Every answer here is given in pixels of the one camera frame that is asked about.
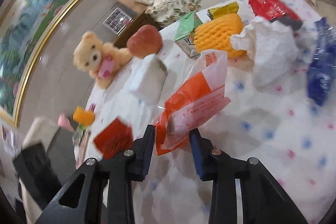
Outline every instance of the metal rivet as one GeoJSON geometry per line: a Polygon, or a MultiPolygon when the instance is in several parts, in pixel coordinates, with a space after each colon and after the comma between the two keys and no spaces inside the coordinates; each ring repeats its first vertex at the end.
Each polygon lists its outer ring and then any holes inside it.
{"type": "Polygon", "coordinates": [[[219,156],[221,153],[222,153],[222,151],[217,149],[217,148],[211,150],[211,154],[213,154],[215,156],[219,156]]]}
{"type": "Polygon", "coordinates": [[[125,151],[124,151],[124,155],[125,155],[126,157],[130,157],[130,156],[132,156],[133,154],[134,154],[133,150],[128,149],[128,150],[125,150],[125,151]]]}
{"type": "Polygon", "coordinates": [[[253,164],[253,165],[256,165],[256,164],[259,163],[259,160],[258,160],[257,158],[250,158],[250,159],[249,159],[249,162],[250,162],[251,164],[253,164]]]}
{"type": "Polygon", "coordinates": [[[89,158],[86,160],[86,165],[94,165],[96,163],[96,160],[94,158],[89,158]]]}

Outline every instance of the green carton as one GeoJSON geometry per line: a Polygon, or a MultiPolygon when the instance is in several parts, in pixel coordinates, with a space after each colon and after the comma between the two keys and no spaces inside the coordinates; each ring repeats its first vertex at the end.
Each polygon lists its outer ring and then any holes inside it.
{"type": "Polygon", "coordinates": [[[175,42],[192,59],[200,56],[194,45],[194,30],[203,24],[195,12],[184,15],[175,36],[175,42]]]}

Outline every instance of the gold picture frame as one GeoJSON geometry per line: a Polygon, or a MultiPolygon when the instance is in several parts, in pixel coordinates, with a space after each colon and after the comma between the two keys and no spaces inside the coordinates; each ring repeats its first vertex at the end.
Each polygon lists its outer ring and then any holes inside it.
{"type": "Polygon", "coordinates": [[[0,117],[19,126],[37,59],[60,23],[82,0],[12,0],[0,17],[0,117]]]}

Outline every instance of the teddy bear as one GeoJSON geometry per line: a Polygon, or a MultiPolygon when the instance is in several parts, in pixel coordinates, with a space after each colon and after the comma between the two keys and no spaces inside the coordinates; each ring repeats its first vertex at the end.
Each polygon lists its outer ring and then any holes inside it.
{"type": "Polygon", "coordinates": [[[118,71],[132,59],[128,48],[116,48],[112,43],[103,43],[94,32],[86,32],[73,52],[73,64],[89,72],[98,87],[109,87],[118,71]]]}

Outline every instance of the crumpled white tissue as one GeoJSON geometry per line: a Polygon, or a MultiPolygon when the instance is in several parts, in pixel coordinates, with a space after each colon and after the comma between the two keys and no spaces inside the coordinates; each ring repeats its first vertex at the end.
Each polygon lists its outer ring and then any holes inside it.
{"type": "Polygon", "coordinates": [[[270,23],[257,16],[244,27],[241,34],[231,36],[235,50],[245,50],[254,60],[253,84],[265,86],[284,74],[296,60],[298,48],[295,45],[291,27],[279,21],[270,23]]]}

